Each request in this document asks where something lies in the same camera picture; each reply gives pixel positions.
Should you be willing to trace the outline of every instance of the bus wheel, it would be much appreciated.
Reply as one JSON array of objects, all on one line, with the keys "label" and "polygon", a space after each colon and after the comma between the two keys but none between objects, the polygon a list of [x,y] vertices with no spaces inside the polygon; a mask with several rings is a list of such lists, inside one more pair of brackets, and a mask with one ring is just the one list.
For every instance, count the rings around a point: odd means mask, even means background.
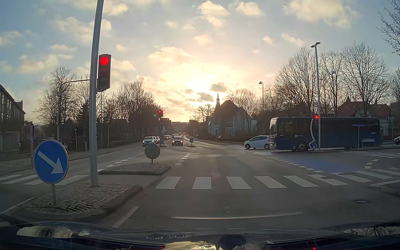
[{"label": "bus wheel", "polygon": [[301,142],[299,142],[298,144],[297,144],[297,151],[299,151],[299,152],[304,152],[304,151],[306,151],[308,149],[308,147],[307,147],[307,145],[303,142],[303,141],[301,141]]}]

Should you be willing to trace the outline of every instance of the car hood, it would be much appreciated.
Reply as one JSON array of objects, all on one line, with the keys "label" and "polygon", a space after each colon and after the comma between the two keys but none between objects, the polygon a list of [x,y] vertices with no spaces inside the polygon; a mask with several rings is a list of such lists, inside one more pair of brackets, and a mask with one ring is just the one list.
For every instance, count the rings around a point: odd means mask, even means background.
[{"label": "car hood", "polygon": [[0,242],[68,249],[67,245],[100,249],[135,244],[161,249],[353,249],[400,243],[400,222],[360,222],[318,230],[137,230],[78,222],[38,222],[0,227]]}]

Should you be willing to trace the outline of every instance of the white arrow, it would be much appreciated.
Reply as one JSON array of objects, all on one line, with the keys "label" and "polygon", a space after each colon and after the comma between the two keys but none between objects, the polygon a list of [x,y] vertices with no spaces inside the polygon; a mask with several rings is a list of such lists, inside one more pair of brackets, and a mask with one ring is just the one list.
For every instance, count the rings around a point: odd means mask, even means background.
[{"label": "white arrow", "polygon": [[41,151],[38,151],[38,156],[45,160],[50,166],[53,167],[52,173],[64,173],[63,167],[61,166],[61,162],[59,161],[59,157],[56,162],[53,162],[49,157],[43,154]]}]

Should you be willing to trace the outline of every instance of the road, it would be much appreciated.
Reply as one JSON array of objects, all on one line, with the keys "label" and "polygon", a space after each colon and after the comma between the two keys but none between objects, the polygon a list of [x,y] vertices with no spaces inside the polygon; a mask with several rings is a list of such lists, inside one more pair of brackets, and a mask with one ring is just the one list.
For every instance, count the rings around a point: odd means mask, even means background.
[{"label": "road", "polygon": [[[329,153],[245,150],[194,142],[161,148],[155,162],[172,168],[101,225],[136,229],[315,229],[400,219],[400,197],[369,188],[400,180],[400,149]],[[147,162],[140,143],[98,156],[98,168]],[[0,174],[0,211],[50,192],[33,169]],[[65,188],[89,181],[88,158],[70,162]],[[102,175],[100,182],[134,177]]]}]

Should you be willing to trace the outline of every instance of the bus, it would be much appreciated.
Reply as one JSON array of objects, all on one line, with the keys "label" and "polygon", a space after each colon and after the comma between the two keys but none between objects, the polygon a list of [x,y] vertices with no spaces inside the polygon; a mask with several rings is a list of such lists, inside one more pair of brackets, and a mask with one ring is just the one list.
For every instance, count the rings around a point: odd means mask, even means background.
[{"label": "bus", "polygon": [[[357,148],[362,139],[382,144],[378,117],[320,117],[321,148]],[[277,150],[307,151],[319,143],[318,120],[314,117],[276,117],[269,126],[269,140]]]}]

